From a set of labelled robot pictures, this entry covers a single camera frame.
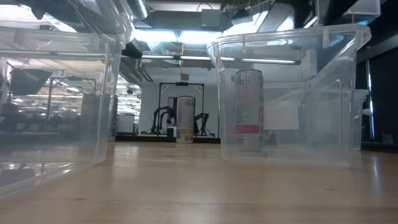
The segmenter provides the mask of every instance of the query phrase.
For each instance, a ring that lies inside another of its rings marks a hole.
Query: clear plastic bin
[[[369,95],[368,90],[355,90],[355,100],[353,103],[353,150],[361,150],[362,140],[362,106]]]
[[[105,158],[121,51],[132,33],[113,1],[82,2],[87,7],[68,12],[84,21],[78,30],[61,21],[54,29],[49,14],[34,21],[27,6],[16,22],[0,22],[0,198]],[[94,5],[109,7],[94,16],[87,11]],[[93,26],[98,15],[110,29]]]
[[[347,164],[356,51],[370,38],[350,24],[214,41],[223,158]]]

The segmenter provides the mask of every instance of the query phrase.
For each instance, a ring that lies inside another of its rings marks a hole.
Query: can label
[[[193,119],[195,117],[195,99],[180,96],[177,99],[177,143],[193,142]]]
[[[260,151],[263,143],[264,92],[262,72],[235,74],[235,136],[244,151]]]

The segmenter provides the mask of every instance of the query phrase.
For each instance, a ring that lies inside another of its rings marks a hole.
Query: plastic bin rim
[[[207,49],[213,47],[216,44],[232,44],[241,42],[241,37],[245,39],[264,39],[264,40],[276,40],[276,39],[286,39],[300,35],[314,35],[323,34],[325,31],[331,32],[356,32],[356,38],[362,37],[362,42],[358,44],[357,50],[359,50],[363,45],[365,45],[371,39],[371,30],[368,26],[362,24],[343,24],[335,26],[325,26],[325,27],[311,27],[303,29],[292,29],[287,31],[273,31],[273,32],[260,32],[252,34],[238,34],[238,35],[228,35],[225,37],[219,37],[207,45]]]

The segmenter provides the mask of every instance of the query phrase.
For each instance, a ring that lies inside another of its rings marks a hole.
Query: table surface
[[[104,162],[0,205],[0,223],[398,223],[398,154],[243,164],[217,144],[118,142]]]

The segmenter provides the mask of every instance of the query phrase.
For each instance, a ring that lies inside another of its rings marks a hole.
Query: wooden table
[[[0,206],[0,223],[398,223],[398,155],[352,168],[237,164],[220,145],[116,143]]]

